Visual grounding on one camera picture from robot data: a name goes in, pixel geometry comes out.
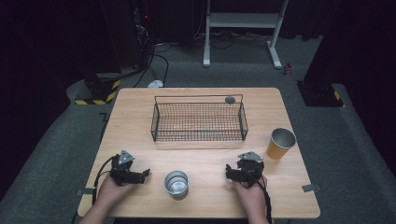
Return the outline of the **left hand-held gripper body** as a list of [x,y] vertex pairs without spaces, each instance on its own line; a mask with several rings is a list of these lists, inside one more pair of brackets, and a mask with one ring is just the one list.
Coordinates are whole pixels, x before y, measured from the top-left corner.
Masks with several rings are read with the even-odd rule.
[[130,171],[133,161],[134,156],[124,149],[112,159],[110,176],[119,186],[141,182],[141,174]]

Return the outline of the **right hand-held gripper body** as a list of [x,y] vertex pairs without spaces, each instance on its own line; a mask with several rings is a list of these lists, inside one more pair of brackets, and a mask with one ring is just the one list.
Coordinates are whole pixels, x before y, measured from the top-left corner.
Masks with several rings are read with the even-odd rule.
[[242,153],[238,158],[237,170],[233,172],[233,180],[247,183],[250,188],[262,177],[263,158],[253,151]]

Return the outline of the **person's left hand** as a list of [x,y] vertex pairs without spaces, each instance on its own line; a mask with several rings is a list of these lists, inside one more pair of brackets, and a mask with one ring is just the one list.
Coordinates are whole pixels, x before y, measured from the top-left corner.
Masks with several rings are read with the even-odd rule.
[[101,209],[110,211],[120,203],[123,198],[133,190],[133,188],[134,184],[130,183],[119,186],[110,175],[107,175],[101,185],[94,205]]

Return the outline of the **person's right hand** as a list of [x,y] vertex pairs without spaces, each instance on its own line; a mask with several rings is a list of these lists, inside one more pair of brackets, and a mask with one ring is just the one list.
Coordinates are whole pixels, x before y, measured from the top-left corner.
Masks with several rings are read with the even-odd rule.
[[258,183],[246,189],[241,183],[234,181],[233,187],[247,214],[249,224],[268,224],[266,217],[266,200],[261,186],[267,185],[263,175]]

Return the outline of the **silver metal cup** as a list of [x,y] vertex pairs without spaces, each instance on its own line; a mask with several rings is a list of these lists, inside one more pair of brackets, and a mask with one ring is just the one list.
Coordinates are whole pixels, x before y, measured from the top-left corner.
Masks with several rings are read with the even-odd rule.
[[188,176],[179,170],[172,171],[165,177],[164,187],[172,198],[182,198],[188,194]]

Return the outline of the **orange paper cup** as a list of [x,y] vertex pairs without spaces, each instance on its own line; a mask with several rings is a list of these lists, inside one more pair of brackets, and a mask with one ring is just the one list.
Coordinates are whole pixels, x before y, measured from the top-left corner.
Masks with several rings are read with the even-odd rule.
[[273,160],[280,160],[296,144],[295,134],[286,128],[274,129],[266,150],[267,155]]

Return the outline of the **black yellow striped base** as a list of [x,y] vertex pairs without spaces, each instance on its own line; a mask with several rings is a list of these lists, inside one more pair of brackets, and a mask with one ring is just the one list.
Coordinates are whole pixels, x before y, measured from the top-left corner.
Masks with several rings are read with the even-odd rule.
[[306,106],[313,107],[343,107],[344,103],[339,92],[332,86],[297,82],[297,87]]
[[83,87],[74,98],[77,105],[107,105],[115,98],[119,79],[102,80],[97,75],[84,79]]

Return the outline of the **dark equipment rack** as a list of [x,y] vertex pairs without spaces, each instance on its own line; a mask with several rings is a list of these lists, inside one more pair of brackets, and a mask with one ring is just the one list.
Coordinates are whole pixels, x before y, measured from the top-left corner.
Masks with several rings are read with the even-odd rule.
[[134,31],[138,45],[138,55],[141,57],[139,68],[145,69],[149,64],[149,55],[153,51],[153,0],[129,0],[134,22]]

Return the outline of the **white metal stand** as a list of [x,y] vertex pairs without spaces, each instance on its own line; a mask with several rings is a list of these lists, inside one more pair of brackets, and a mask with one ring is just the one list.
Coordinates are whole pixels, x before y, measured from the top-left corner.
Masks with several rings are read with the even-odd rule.
[[212,12],[211,0],[206,0],[205,44],[203,67],[210,66],[210,29],[211,28],[258,28],[273,29],[272,38],[266,42],[275,69],[281,69],[282,63],[276,51],[276,41],[286,14],[289,0],[282,0],[278,13],[228,13]]

